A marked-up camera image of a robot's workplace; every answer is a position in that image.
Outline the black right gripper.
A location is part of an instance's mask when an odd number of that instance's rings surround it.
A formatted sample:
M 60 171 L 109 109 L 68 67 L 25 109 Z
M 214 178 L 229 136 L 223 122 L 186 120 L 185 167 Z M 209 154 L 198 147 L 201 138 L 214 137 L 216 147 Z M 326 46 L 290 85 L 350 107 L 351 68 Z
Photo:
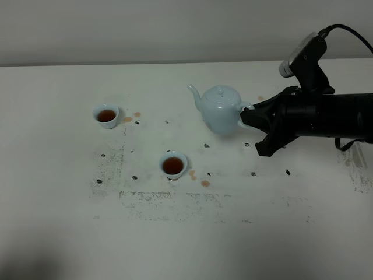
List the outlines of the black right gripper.
M 308 136 L 306 108 L 305 94 L 298 86 L 286 87 L 276 96 L 254 104 L 254 109 L 245 107 L 240 113 L 243 124 L 267 133 L 255 144 L 258 155 L 271 157 L 297 137 Z

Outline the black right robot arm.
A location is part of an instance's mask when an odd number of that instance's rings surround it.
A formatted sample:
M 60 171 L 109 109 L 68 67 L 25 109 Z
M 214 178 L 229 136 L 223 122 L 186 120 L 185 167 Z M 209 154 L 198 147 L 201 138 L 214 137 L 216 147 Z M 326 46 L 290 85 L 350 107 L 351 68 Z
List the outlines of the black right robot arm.
M 372 143 L 372 94 L 304 93 L 290 86 L 241 112 L 241 121 L 264 133 L 259 156 L 271 157 L 298 137 L 333 138 L 340 151 Z

